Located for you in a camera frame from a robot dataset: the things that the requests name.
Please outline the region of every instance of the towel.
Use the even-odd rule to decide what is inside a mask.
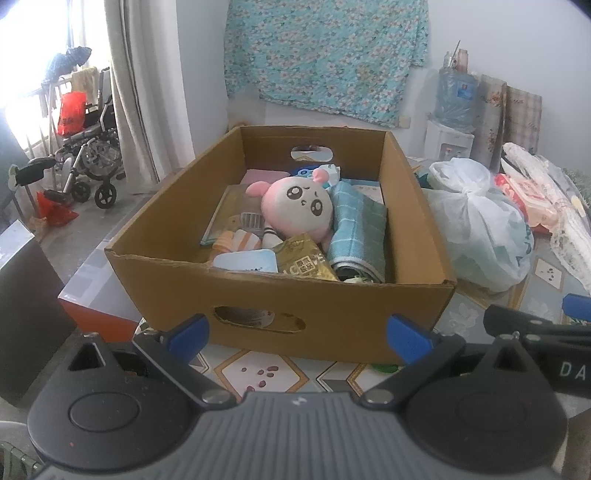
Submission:
[[[96,67],[88,67],[77,72],[72,72],[71,82],[72,92],[84,92],[87,103],[95,105],[99,102],[99,71]]]
[[[341,279],[360,276],[385,282],[384,235],[387,208],[350,184],[329,188],[335,212],[335,234],[327,259]]]

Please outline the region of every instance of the cardboard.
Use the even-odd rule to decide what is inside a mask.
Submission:
[[[290,171],[294,147],[333,151],[345,178],[379,180],[388,208],[386,284],[347,284],[290,275],[232,272],[200,263],[217,203],[248,168]],[[391,132],[339,127],[240,127],[158,192],[105,249],[148,323],[170,330],[196,313],[210,341],[281,355],[396,363],[385,338],[393,313],[431,328],[456,285],[429,206]],[[263,329],[224,319],[235,309],[271,310]]]

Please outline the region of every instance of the wheelchair wheel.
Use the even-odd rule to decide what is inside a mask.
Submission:
[[[104,183],[96,189],[95,203],[103,210],[111,208],[117,199],[117,190],[112,183]]]
[[[90,185],[85,181],[79,180],[72,185],[70,194],[75,202],[84,203],[90,198]]]

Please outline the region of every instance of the blue floral cloth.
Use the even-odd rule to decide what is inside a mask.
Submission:
[[[411,66],[428,46],[427,0],[232,0],[228,95],[396,127]]]

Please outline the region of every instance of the plush toy ear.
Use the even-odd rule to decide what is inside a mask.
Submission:
[[[317,168],[312,172],[312,180],[322,185],[329,181],[329,173],[323,168]]]
[[[262,197],[270,186],[271,184],[267,181],[256,181],[246,189],[246,194],[249,197]]]

